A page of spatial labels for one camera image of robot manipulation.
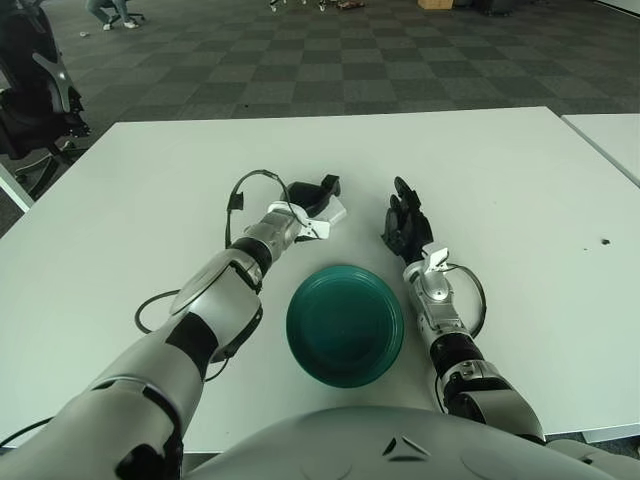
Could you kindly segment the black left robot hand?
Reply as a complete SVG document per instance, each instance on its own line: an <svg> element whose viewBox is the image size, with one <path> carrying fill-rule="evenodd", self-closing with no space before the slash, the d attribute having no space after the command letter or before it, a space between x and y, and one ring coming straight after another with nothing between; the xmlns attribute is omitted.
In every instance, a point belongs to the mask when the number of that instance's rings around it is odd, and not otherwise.
<svg viewBox="0 0 640 480"><path fill-rule="evenodd" d="M347 216L339 200L339 177L327 174L318 184L293 182L286 187L282 199L271 203L267 212L285 213L300 226L296 241L327 240L331 227Z"/></svg>

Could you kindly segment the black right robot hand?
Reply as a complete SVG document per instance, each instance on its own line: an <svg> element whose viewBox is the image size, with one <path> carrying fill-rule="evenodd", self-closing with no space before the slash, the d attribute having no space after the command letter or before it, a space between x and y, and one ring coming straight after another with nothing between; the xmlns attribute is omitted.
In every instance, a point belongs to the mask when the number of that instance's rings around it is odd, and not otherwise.
<svg viewBox="0 0 640 480"><path fill-rule="evenodd" d="M424 249L434 247L436 243L418 193L400 176L394 178L393 185L381 239L406 270L410 265L424 261Z"/></svg>

